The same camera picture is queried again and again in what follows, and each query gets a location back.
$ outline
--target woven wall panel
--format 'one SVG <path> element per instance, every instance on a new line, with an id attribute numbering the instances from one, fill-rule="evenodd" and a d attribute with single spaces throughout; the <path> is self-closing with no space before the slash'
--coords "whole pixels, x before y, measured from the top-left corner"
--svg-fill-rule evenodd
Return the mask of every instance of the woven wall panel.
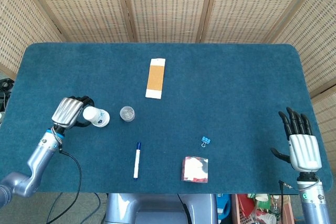
<path id="1" fill-rule="evenodd" d="M 0 63 L 17 73 L 26 47 L 61 41 L 32 0 L 0 0 Z"/>
<path id="2" fill-rule="evenodd" d="M 292 0 L 214 0 L 205 42 L 263 42 Z"/>
<path id="3" fill-rule="evenodd" d="M 140 42 L 196 42 L 204 0 L 131 0 Z"/>
<path id="4" fill-rule="evenodd" d="M 313 104 L 324 146 L 336 174 L 336 92 Z"/>
<path id="5" fill-rule="evenodd" d="M 336 78 L 336 0 L 306 0 L 275 42 L 299 51 L 309 91 Z"/>
<path id="6" fill-rule="evenodd" d="M 129 41 L 119 0 L 43 1 L 70 41 Z"/>

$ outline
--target silver robot hand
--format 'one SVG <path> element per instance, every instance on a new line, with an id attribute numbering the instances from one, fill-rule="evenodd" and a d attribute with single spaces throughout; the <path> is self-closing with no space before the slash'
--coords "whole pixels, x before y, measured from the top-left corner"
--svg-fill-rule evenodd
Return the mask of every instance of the silver robot hand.
<path id="1" fill-rule="evenodd" d="M 89 97 L 63 98 L 54 115 L 54 123 L 50 130 L 47 130 L 39 141 L 35 151 L 29 158 L 27 165 L 31 175 L 12 172 L 0 182 L 0 208 L 10 203 L 13 194 L 30 197 L 38 189 L 42 174 L 57 148 L 61 147 L 64 138 L 63 132 L 73 126 L 86 127 L 90 122 L 79 123 L 77 117 L 82 108 L 86 105 L 94 106 L 94 102 Z"/>
<path id="2" fill-rule="evenodd" d="M 271 148 L 273 154 L 300 172 L 297 179 L 298 190 L 302 202 L 302 210 L 307 224 L 330 224 L 327 202 L 320 178 L 315 175 L 321 167 L 321 157 L 318 142 L 312 134 L 308 118 L 291 108 L 287 108 L 290 120 L 283 112 L 279 112 L 282 118 L 289 144 L 290 155 L 279 153 Z"/>

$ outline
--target metal robot arm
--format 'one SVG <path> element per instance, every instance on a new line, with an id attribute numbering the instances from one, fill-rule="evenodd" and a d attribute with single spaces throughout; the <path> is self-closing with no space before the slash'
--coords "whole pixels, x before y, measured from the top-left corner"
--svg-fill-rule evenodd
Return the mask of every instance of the metal robot arm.
<path id="1" fill-rule="evenodd" d="M 277 158 L 291 164 L 300 172 L 297 183 L 306 223 L 330 224 L 322 182 L 315 174 L 322 167 L 317 139 L 313 136 L 309 120 L 304 114 L 300 116 L 291 108 L 287 108 L 287 112 L 290 120 L 281 111 L 279 115 L 285 126 L 290 155 L 279 153 L 274 148 L 271 151 Z M 282 186 L 293 188 L 280 181 L 281 183 Z"/>
<path id="2" fill-rule="evenodd" d="M 64 131 L 73 126 L 86 127 L 90 124 L 90 122 L 77 121 L 81 110 L 88 104 L 95 105 L 93 100 L 87 96 L 63 98 L 51 118 L 54 125 L 47 129 L 27 162 L 32 174 L 28 176 L 12 172 L 1 180 L 0 208 L 10 203 L 13 194 L 30 197 L 37 191 L 49 161 L 57 148 L 61 149 Z"/>

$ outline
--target blue binder clip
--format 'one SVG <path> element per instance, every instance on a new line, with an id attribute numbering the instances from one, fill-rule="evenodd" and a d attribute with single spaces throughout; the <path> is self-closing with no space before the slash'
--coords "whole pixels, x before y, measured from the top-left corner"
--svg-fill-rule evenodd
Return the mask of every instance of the blue binder clip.
<path id="1" fill-rule="evenodd" d="M 209 144 L 210 143 L 210 139 L 208 139 L 207 137 L 202 137 L 202 145 L 201 147 L 205 147 L 206 144 Z"/>

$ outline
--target teal table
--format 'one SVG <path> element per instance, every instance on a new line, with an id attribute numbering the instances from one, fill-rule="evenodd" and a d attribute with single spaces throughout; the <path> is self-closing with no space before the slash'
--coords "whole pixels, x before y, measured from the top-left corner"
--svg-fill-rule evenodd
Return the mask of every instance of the teal table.
<path id="1" fill-rule="evenodd" d="M 166 59 L 161 100 L 145 98 L 151 58 Z M 27 160 L 59 102 L 71 95 L 88 95 L 111 116 L 104 128 L 66 131 L 64 150 L 81 165 L 82 191 L 278 194 L 279 179 L 295 185 L 298 176 L 270 151 L 289 153 L 278 116 L 287 106 L 310 118 L 323 165 L 318 176 L 331 188 L 299 55 L 290 45 L 33 44 L 0 128 L 0 177 L 30 174 Z M 135 109 L 131 123 L 119 117 L 125 105 Z M 205 148 L 203 136 L 211 139 Z M 137 142 L 142 150 L 134 181 Z M 209 159 L 207 184 L 181 181 L 185 156 Z M 39 190 L 76 191 L 77 183 L 74 162 L 56 153 Z"/>

